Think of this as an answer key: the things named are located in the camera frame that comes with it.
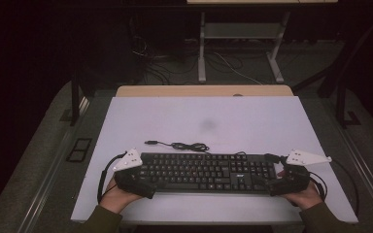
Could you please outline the wooden table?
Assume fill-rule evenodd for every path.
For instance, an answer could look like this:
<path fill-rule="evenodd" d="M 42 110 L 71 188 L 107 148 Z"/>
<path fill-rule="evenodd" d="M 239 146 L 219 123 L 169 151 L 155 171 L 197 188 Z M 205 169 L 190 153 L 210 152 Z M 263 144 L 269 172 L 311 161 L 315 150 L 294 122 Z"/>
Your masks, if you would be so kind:
<path fill-rule="evenodd" d="M 123 85 L 116 97 L 292 96 L 287 85 Z"/>

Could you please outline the grey metal desk frame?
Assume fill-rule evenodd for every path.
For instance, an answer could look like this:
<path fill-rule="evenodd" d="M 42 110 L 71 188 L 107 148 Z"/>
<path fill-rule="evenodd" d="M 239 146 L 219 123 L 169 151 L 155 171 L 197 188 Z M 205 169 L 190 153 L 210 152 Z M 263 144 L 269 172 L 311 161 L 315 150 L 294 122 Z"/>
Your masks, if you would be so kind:
<path fill-rule="evenodd" d="M 198 81 L 206 82 L 205 40 L 206 39 L 272 39 L 274 47 L 266 53 L 270 69 L 277 83 L 284 77 L 276 61 L 280 45 L 283 41 L 290 12 L 285 12 L 280 22 L 209 22 L 206 14 L 200 16 L 199 53 L 197 58 Z"/>

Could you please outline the black floor socket box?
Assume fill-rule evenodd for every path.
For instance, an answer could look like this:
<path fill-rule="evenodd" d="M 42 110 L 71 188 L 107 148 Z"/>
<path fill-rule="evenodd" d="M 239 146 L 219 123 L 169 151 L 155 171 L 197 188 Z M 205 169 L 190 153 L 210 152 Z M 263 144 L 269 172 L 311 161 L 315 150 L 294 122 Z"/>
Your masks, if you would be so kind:
<path fill-rule="evenodd" d="M 92 139 L 91 138 L 79 138 L 76 140 L 73 148 L 69 152 L 66 157 L 67 162 L 83 162 L 85 157 L 88 153 L 90 144 Z"/>

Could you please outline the person's right hand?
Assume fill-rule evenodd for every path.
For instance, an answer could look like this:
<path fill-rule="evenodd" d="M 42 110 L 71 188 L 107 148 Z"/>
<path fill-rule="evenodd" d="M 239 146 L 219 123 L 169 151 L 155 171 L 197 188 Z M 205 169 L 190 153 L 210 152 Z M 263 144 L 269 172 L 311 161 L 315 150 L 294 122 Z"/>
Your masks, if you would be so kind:
<path fill-rule="evenodd" d="M 289 202 L 295 204 L 302 211 L 314 207 L 322 202 L 322 199 L 313 182 L 309 182 L 307 188 L 297 193 L 283 195 Z"/>

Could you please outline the metal floor rail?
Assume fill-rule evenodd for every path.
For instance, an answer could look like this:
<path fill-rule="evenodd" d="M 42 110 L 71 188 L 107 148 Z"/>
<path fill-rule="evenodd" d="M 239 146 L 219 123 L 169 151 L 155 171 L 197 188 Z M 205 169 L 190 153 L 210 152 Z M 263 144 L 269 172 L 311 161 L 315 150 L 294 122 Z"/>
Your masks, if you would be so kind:
<path fill-rule="evenodd" d="M 60 164 L 67 148 L 72 145 L 76 131 L 72 112 L 85 113 L 88 100 L 81 97 L 78 105 L 54 99 L 25 154 L 18 165 L 22 186 L 28 192 L 28 200 L 23 204 L 20 224 L 16 233 L 31 233 L 44 209 L 58 175 Z"/>
<path fill-rule="evenodd" d="M 342 165 L 356 178 L 358 225 L 367 233 L 373 233 L 373 125 L 347 128 L 336 125 L 336 129 L 346 149 Z"/>

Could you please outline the person's left hand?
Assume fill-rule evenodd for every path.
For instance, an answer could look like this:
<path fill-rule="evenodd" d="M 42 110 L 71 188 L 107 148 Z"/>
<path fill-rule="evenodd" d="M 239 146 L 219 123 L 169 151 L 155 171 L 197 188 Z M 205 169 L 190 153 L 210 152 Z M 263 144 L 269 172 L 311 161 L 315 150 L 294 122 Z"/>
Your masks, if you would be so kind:
<path fill-rule="evenodd" d="M 129 204 L 139 199 L 141 196 L 119 189 L 115 180 L 111 179 L 99 205 L 112 213 L 120 214 Z"/>

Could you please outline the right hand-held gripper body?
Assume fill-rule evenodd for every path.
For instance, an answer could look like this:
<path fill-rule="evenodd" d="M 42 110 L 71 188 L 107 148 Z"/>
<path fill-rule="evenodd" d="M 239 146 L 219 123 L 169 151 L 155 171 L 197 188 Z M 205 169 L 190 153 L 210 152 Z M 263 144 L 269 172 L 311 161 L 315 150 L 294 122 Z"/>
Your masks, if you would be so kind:
<path fill-rule="evenodd" d="M 284 194 L 297 193 L 307 188 L 310 182 L 310 172 L 307 165 L 329 163 L 331 157 L 314 154 L 303 150 L 292 150 L 284 160 L 285 181 Z"/>

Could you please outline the black slanted pole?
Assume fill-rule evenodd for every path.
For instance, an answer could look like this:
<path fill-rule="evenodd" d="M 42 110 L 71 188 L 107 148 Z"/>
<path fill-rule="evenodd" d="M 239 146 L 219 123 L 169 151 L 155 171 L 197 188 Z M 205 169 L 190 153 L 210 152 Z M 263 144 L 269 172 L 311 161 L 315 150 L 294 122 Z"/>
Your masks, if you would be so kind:
<path fill-rule="evenodd" d="M 322 79 L 322 83 L 318 89 L 318 94 L 322 98 L 328 97 L 343 79 L 346 69 L 353 61 L 360 47 L 372 32 L 373 19 L 367 20 L 367 22 L 362 26 L 362 29 L 358 29 L 358 23 L 354 23 L 354 27 L 356 29 L 349 33 L 345 46 L 339 53 L 338 57 L 328 67 L 319 71 L 317 74 L 313 75 L 307 80 L 294 85 L 291 88 L 292 92 L 296 93 L 302 88 Z"/>

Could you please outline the black computer keyboard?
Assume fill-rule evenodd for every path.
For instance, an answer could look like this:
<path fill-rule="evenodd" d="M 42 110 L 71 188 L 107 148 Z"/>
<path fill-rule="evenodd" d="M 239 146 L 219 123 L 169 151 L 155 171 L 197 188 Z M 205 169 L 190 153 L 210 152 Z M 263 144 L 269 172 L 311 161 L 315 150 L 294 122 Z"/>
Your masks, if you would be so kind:
<path fill-rule="evenodd" d="M 277 178 L 264 155 L 143 152 L 139 173 L 159 192 L 267 194 L 264 181 Z"/>

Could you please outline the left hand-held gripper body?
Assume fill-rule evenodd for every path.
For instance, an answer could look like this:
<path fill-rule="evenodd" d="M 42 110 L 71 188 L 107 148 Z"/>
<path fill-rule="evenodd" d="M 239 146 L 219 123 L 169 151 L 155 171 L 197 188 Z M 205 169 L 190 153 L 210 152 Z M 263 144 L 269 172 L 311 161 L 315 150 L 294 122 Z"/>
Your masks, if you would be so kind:
<path fill-rule="evenodd" d="M 113 166 L 114 180 L 119 189 L 136 195 L 142 194 L 139 185 L 139 168 L 143 164 L 137 150 L 127 151 Z"/>

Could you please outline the black upright stand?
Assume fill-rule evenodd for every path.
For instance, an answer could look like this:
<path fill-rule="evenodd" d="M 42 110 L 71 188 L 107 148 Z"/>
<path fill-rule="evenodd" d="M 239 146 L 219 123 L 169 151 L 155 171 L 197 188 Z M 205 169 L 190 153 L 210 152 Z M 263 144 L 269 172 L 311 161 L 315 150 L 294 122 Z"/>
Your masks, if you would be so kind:
<path fill-rule="evenodd" d="M 80 85 L 75 69 L 71 70 L 71 126 L 74 126 L 80 117 Z"/>
<path fill-rule="evenodd" d="M 360 121 L 353 111 L 346 110 L 346 96 L 347 96 L 347 80 L 343 79 L 338 83 L 337 98 L 336 98 L 336 113 L 337 122 L 343 129 L 351 125 L 360 125 Z"/>

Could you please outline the white table cover board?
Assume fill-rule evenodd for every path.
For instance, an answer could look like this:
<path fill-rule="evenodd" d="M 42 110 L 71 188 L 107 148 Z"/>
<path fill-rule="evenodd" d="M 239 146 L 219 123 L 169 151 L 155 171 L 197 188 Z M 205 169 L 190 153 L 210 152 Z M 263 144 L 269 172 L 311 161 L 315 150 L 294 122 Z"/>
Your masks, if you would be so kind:
<path fill-rule="evenodd" d="M 97 204 L 102 170 L 130 149 L 169 152 L 171 143 L 203 143 L 212 153 L 322 154 L 300 100 L 268 97 L 113 98 L 71 215 L 85 221 Z M 297 208 L 259 194 L 157 193 L 123 211 L 125 224 L 274 225 L 297 223 Z"/>

